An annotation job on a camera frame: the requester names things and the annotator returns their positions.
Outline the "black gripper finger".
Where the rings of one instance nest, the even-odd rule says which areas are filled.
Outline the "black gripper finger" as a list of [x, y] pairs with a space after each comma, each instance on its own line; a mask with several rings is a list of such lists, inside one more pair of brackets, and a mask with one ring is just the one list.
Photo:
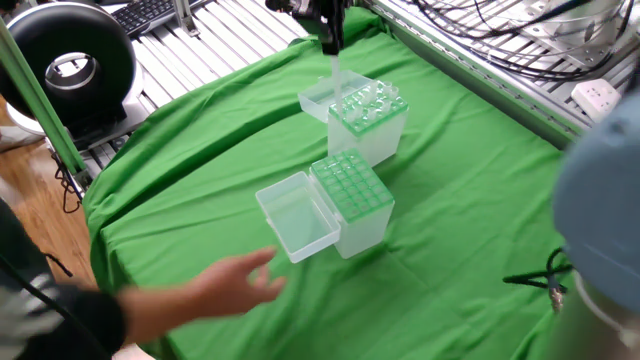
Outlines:
[[330, 52], [339, 53], [344, 45], [344, 20], [346, 9], [350, 7], [349, 0], [330, 1]]
[[292, 17], [321, 42], [324, 54], [336, 53], [336, 2], [334, 0], [294, 0]]

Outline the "person's right hand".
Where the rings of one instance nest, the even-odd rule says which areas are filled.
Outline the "person's right hand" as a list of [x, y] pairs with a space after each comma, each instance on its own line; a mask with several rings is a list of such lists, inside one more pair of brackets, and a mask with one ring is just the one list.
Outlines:
[[266, 247], [215, 262], [189, 282], [194, 317], [212, 318], [245, 314], [274, 301], [285, 277], [273, 279], [269, 262], [276, 250]]

